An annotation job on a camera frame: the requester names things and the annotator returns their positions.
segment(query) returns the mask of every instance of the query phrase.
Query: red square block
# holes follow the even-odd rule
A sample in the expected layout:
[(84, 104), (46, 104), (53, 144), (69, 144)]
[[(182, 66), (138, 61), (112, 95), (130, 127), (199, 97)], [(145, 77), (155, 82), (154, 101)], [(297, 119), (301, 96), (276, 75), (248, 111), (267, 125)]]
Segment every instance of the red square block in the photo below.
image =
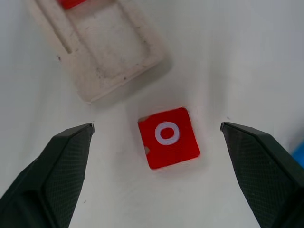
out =
[(138, 121), (151, 169), (173, 165), (199, 156), (187, 109), (157, 113)]
[(57, 0), (63, 8), (69, 9), (72, 8), (86, 0)]

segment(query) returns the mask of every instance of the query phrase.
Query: red tile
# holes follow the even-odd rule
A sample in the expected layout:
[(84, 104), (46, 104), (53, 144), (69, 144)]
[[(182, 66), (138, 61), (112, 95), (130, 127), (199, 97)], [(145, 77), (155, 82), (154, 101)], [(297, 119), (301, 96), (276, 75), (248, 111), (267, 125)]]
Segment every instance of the red tile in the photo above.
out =
[(200, 154), (185, 108), (140, 119), (138, 126), (149, 166), (153, 170), (196, 158)]
[(59, 4), (62, 5), (63, 8), (69, 9), (72, 8), (86, 0), (58, 0)]

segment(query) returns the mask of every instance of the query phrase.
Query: white letter o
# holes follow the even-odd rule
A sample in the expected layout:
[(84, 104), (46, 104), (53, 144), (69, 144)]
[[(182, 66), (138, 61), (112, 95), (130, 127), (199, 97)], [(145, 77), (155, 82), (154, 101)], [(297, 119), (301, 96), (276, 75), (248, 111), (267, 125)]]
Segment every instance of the white letter o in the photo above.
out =
[[(161, 136), (162, 130), (164, 130), (166, 128), (171, 128), (174, 131), (173, 136), (169, 139), (164, 139)], [(159, 144), (164, 145), (164, 146), (169, 146), (169, 145), (175, 144), (178, 141), (178, 139), (180, 138), (179, 127), (173, 122), (160, 123), (155, 129), (155, 138)]]

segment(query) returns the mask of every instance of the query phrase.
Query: white plastic tray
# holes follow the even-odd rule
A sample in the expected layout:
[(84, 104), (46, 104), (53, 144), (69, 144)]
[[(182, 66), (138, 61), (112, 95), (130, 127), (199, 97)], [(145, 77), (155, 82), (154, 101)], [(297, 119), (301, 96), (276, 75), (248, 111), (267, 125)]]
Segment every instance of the white plastic tray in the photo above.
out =
[(87, 0), (68, 10), (56, 0), (28, 3), (86, 102), (106, 95), (163, 58), (155, 34), (130, 0)]

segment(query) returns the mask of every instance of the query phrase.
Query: white table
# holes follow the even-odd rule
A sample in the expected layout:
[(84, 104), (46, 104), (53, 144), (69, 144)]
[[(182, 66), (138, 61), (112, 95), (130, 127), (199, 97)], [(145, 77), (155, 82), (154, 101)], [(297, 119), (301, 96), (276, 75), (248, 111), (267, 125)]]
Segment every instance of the white table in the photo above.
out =
[[(303, 139), (301, 0), (137, 0), (171, 61), (83, 103), (23, 1), (0, 7), (0, 195), (56, 133), (95, 124), (71, 228), (258, 228), (222, 121)], [(202, 156), (151, 171), (137, 119), (185, 106)]]

